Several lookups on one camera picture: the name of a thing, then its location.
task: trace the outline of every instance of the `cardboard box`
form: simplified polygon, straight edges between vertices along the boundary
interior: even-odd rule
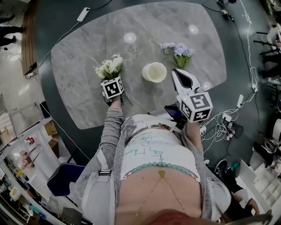
[[[52,139],[52,140],[49,141],[49,146],[53,150],[56,157],[59,158],[60,157],[60,151],[58,149],[58,142],[55,141],[54,139]]]
[[[47,124],[45,124],[45,129],[46,129],[47,134],[49,136],[52,136],[54,134],[58,134],[58,131],[57,131],[56,127],[54,126],[54,122],[53,121],[50,121]]]

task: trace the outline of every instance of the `white box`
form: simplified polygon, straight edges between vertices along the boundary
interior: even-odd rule
[[[190,122],[199,122],[209,118],[213,104],[208,92],[181,97],[180,110]]]
[[[113,98],[117,95],[121,95],[124,92],[124,87],[120,77],[107,80],[101,83],[101,86],[103,89],[102,95],[107,99]]]

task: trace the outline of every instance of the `floor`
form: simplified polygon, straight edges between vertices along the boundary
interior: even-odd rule
[[[40,64],[42,62],[45,55],[50,51],[59,37],[76,23],[76,18],[84,7],[96,8],[107,2],[108,0],[95,2],[91,0],[41,0],[38,6],[36,29],[37,63]],[[96,11],[91,11],[86,19],[76,28],[111,11],[148,2],[154,2],[154,0],[113,0],[105,7]],[[201,4],[204,1],[189,0],[188,2]],[[266,13],[258,0],[244,0],[243,3],[252,21],[249,38],[250,40],[257,39],[256,31],[269,30]],[[215,0],[210,0],[206,4],[213,9],[219,10]],[[248,28],[248,23],[242,17],[244,11],[240,1],[237,4],[229,4],[227,10],[234,17],[243,40],[244,48],[247,50],[246,30]],[[227,66],[226,82],[211,89],[209,92],[214,105],[212,112],[214,116],[221,111],[235,109],[239,95],[244,95],[244,99],[246,99],[251,92],[251,85],[246,60],[235,24],[232,21],[223,19],[220,12],[211,11],[209,9],[207,9],[207,12],[219,34]],[[265,47],[260,44],[255,44],[252,41],[250,41],[250,47],[252,64],[256,67],[262,66],[259,53],[264,51]],[[42,77],[43,93],[52,116],[89,157],[93,156],[98,148],[102,127],[80,130],[74,124],[56,87],[51,69],[50,55],[40,67],[39,73]],[[272,114],[272,109],[268,107],[268,103],[265,101],[268,95],[266,86],[267,85],[262,82],[259,85],[259,92],[256,95],[256,99],[247,103],[247,105],[239,111],[236,122],[244,127],[244,132],[239,139],[236,140],[234,138],[229,145],[228,150],[232,156],[227,156],[227,159],[230,165],[239,162],[240,159],[249,162],[254,141],[259,141],[264,136],[267,120]],[[259,109],[259,115],[257,113],[255,100]],[[214,123],[210,123],[207,129],[210,129],[213,125]],[[203,142],[204,149],[209,147],[211,141],[212,140]],[[209,150],[205,153],[205,158],[211,160],[211,166],[215,165],[223,158],[226,154],[228,144],[229,142],[225,140],[213,142]],[[68,148],[70,152],[74,151],[73,145],[68,145]],[[76,155],[75,160],[77,163],[84,165],[88,161],[80,153]]]
[[[9,25],[22,26],[24,12],[27,8],[28,5],[19,0],[3,0],[0,4],[0,17],[15,15],[16,17],[10,21]],[[0,100],[0,111],[5,108],[11,112],[33,102],[37,103],[36,106],[11,117],[15,133],[19,134],[43,117],[39,103],[44,101],[44,96],[36,80],[28,80],[23,76],[21,61],[18,59],[18,57],[21,58],[22,35],[16,33],[8,34],[5,37],[12,38],[13,35],[16,36],[17,42],[1,47],[7,47],[10,53],[0,49],[0,93],[3,95]]]

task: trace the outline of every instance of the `turquoise bead belt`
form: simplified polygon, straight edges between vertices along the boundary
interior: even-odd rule
[[[143,164],[141,166],[138,166],[136,168],[134,168],[133,170],[129,171],[128,173],[126,173],[126,175],[123,177],[124,179],[126,179],[128,176],[130,176],[131,174],[137,173],[138,171],[148,168],[148,167],[168,167],[168,168],[172,168],[175,169],[177,171],[181,171],[182,173],[185,173],[187,176],[191,176],[193,177],[197,182],[198,181],[198,177],[193,174],[192,172],[190,172],[190,170],[184,168],[184,167],[180,167],[174,164],[170,164],[170,163],[165,163],[165,162],[153,162],[153,163],[147,163],[147,164]]]

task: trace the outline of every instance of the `gray cardigan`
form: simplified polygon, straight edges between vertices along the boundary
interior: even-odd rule
[[[108,167],[114,171],[115,174],[115,196],[116,203],[118,202],[119,189],[121,185],[120,174],[121,166],[124,154],[124,148],[128,138],[133,133],[135,126],[133,119],[128,118],[123,124],[123,113],[120,108],[110,107],[107,112],[107,117],[104,121],[104,129],[101,136],[101,143],[99,149],[102,149],[106,158]],[[203,151],[197,150],[191,141],[187,138],[186,129],[187,124],[182,130],[182,142],[184,146],[191,150],[195,157],[196,167],[200,175],[200,185],[202,193],[202,218],[211,218],[211,199],[209,193],[209,186],[207,182],[207,176],[211,177],[215,182],[221,183],[221,181],[204,165]],[[81,207],[83,194],[90,175],[93,172],[97,172],[101,169],[101,165],[97,160],[97,156],[94,155],[90,162],[86,165],[84,171],[74,184],[73,193],[71,198]]]

